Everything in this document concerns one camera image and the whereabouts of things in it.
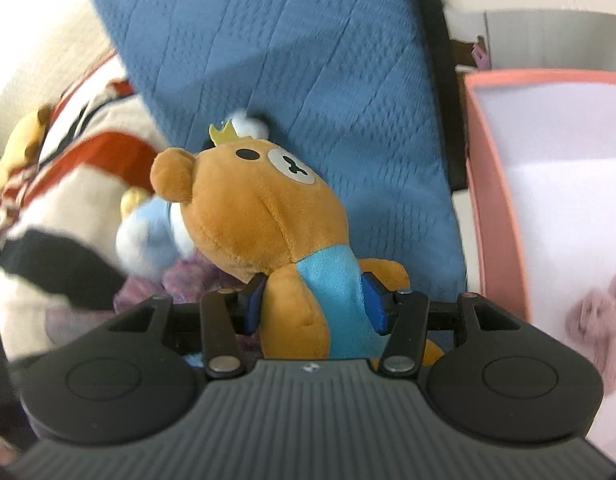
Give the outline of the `purple sheer ribbon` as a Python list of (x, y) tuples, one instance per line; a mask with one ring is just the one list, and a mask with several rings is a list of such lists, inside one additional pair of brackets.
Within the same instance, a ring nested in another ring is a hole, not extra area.
[[(207, 292), (215, 292), (220, 288), (242, 289), (245, 283), (238, 278), (217, 268), (200, 252), (195, 252), (190, 259), (180, 259), (170, 266), (161, 278), (151, 281), (140, 275), (129, 275), (123, 286), (114, 295), (114, 310), (117, 314), (135, 308), (141, 302), (154, 295), (170, 295), (174, 304), (198, 304)], [(201, 333), (198, 330), (198, 318), (193, 317), (192, 325), (183, 323), (184, 332), (179, 341), (168, 342), (180, 356), (193, 363), (201, 365)], [(237, 336), (239, 350), (243, 352), (246, 363), (255, 362), (261, 358), (262, 352), (258, 336)]]

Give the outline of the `brown bear plush blue shirt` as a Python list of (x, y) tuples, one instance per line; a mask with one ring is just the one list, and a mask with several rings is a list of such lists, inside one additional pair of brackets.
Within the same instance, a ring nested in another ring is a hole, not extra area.
[(197, 154), (168, 148), (150, 183), (211, 263), (244, 283), (267, 278), (256, 330), (265, 358), (379, 360), (388, 336), (363, 276), (392, 292), (409, 287), (408, 272), (355, 255), (344, 205), (296, 155), (250, 136)]

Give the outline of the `white blue plush toy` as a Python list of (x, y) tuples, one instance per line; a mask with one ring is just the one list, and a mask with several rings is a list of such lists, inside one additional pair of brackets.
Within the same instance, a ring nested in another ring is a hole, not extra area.
[(148, 195), (144, 188), (129, 188), (120, 212), (116, 252), (125, 273), (160, 282), (166, 270), (195, 254), (180, 204)]

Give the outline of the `pink knitted plush toy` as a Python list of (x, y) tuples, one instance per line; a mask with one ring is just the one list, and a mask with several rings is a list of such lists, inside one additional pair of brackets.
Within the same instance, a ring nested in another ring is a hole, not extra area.
[(616, 391), (616, 273), (607, 290), (592, 288), (566, 318), (568, 335), (591, 351), (602, 377), (604, 394)]

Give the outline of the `black white panda plush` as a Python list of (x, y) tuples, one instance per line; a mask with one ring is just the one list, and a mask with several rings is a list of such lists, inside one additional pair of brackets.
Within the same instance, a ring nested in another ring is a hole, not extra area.
[(236, 110), (229, 117), (238, 138), (251, 138), (255, 140), (268, 140), (269, 127), (261, 119), (250, 116), (245, 110)]

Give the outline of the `red white black blanket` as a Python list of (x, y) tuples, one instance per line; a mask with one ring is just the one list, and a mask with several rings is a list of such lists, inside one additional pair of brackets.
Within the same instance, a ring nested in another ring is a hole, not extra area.
[(114, 316), (122, 197), (150, 191), (168, 145), (118, 55), (61, 97), (38, 159), (0, 201), (0, 339), (11, 361), (50, 351)]

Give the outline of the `pink storage box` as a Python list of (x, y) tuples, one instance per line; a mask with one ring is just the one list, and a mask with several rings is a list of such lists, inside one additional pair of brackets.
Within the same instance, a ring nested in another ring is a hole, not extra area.
[[(616, 73), (491, 70), (464, 84), (480, 290), (591, 362), (566, 318), (616, 273)], [(616, 460), (616, 391), (588, 437)]]

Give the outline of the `blue quilted bed cover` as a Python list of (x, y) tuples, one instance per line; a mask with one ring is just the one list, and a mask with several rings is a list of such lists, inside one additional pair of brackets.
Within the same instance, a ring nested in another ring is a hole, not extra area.
[(171, 144), (235, 110), (338, 194), (360, 257), (413, 287), (468, 287), (430, 56), (415, 0), (93, 0)]

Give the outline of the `yellow plush toy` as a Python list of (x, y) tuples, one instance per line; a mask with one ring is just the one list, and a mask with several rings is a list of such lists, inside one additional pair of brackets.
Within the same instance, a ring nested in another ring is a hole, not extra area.
[(29, 166), (38, 157), (53, 113), (54, 107), (45, 104), (21, 118), (12, 130), (0, 159), (0, 194), (15, 170)]

